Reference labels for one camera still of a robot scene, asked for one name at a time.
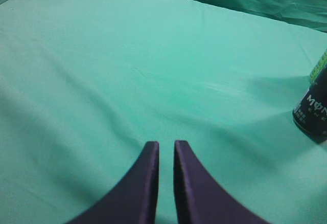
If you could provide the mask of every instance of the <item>dark purple object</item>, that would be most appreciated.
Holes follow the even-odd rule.
[[[147,142],[121,181],[68,224],[154,224],[158,178],[159,144]]]
[[[174,194],[179,224],[267,224],[214,180],[187,141],[175,142]]]

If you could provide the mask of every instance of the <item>bed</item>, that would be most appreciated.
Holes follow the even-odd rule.
[[[270,223],[327,223],[327,146],[292,109],[327,34],[193,0],[0,5],[0,222],[64,223],[160,142],[156,223],[176,223],[173,151]]]

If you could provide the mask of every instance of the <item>black can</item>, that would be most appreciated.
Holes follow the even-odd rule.
[[[327,68],[311,84],[293,110],[296,125],[309,135],[327,138]]]

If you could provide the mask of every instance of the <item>monster energy drink can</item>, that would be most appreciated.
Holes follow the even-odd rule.
[[[310,73],[310,83],[314,83],[316,80],[317,76],[321,72],[321,70],[326,66],[327,64],[327,50],[324,52],[322,57],[319,59],[318,63],[316,66],[313,68],[313,70]]]
[[[293,110],[294,122],[304,132],[327,138],[327,66],[311,84],[308,92]]]

